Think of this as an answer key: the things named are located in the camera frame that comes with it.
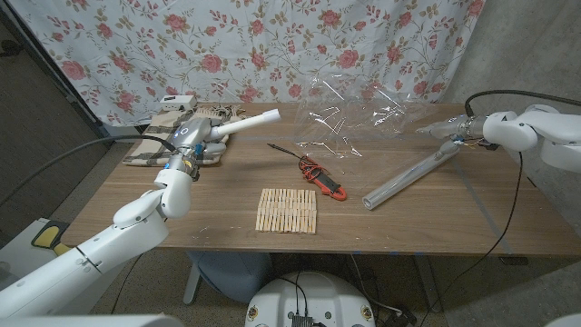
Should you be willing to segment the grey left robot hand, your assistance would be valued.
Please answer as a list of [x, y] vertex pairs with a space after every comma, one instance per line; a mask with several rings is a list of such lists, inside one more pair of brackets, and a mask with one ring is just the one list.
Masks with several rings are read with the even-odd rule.
[[226, 150], [227, 137], [207, 141], [213, 127], [222, 124], [218, 118], [193, 118], [183, 123], [173, 134], [171, 144], [179, 154], [192, 159], [197, 165], [211, 165], [220, 161]]

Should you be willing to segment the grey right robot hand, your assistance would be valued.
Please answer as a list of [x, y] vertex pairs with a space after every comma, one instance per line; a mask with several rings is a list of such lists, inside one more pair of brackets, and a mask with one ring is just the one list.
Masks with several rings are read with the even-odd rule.
[[435, 153], [434, 159], [440, 160], [448, 155], [455, 155], [466, 141], [480, 141], [483, 136], [485, 118], [458, 115], [445, 121], [433, 123], [416, 130], [436, 139], [445, 140]]

